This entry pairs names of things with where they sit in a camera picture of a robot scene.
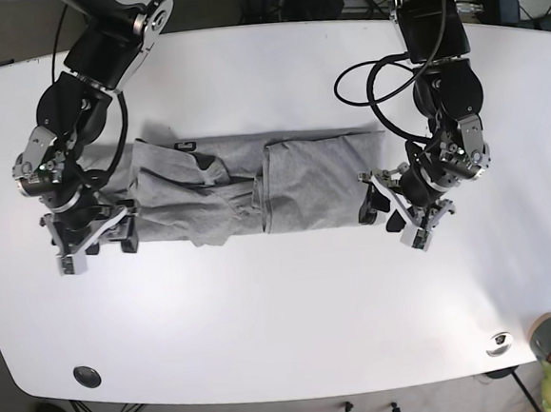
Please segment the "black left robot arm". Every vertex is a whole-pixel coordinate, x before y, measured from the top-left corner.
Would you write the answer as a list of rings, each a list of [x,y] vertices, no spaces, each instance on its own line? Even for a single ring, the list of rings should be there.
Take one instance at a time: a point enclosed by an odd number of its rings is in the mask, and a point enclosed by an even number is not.
[[[387,217],[386,230],[405,245],[427,250],[439,220],[455,214],[445,193],[479,179],[490,166],[482,137],[483,88],[467,57],[470,44],[456,0],[387,0],[405,50],[369,62],[366,99],[380,124],[405,140],[407,160],[392,170],[359,176],[367,186],[359,222]],[[415,135],[384,116],[381,103],[406,88],[430,134]]]

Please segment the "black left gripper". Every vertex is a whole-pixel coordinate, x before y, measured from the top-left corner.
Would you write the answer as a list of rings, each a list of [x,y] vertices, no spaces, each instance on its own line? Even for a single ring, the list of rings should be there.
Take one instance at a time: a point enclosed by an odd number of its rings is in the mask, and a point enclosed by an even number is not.
[[[358,223],[372,226],[384,221],[392,202],[381,192],[383,188],[398,206],[387,225],[405,226],[401,242],[424,252],[429,249],[440,219],[456,212],[451,200],[439,199],[460,182],[479,179],[490,166],[490,148],[482,137],[482,121],[466,119],[442,123],[423,147],[408,140],[405,151],[408,166],[375,168],[358,175],[359,182],[367,185]],[[400,179],[394,179],[396,174],[401,175]],[[406,208],[400,195],[413,206]]]

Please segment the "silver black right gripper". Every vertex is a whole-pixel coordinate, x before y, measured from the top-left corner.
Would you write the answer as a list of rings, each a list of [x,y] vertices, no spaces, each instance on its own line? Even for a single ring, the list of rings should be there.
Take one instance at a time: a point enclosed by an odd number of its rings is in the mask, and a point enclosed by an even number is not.
[[[106,232],[108,242],[118,243],[124,253],[137,252],[135,218],[125,206],[102,193],[110,176],[106,168],[86,169],[82,145],[62,150],[52,147],[36,161],[21,152],[13,164],[13,180],[22,195],[37,198],[48,209],[39,226],[49,232],[58,248],[61,275],[86,272],[87,250]]]

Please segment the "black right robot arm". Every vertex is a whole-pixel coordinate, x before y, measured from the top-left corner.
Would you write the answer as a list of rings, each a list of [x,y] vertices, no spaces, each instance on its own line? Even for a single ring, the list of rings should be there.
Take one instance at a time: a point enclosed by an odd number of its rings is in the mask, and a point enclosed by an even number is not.
[[[37,105],[36,126],[12,167],[17,189],[36,197],[48,213],[40,225],[58,249],[63,275],[82,274],[87,257],[103,241],[138,249],[136,204],[111,199],[103,189],[120,165],[128,135],[123,88],[141,67],[173,11],[172,0],[61,0],[89,18],[66,57],[66,69],[53,73]],[[78,163],[85,147],[102,134],[111,102],[122,115],[119,142],[109,167],[86,170]]]

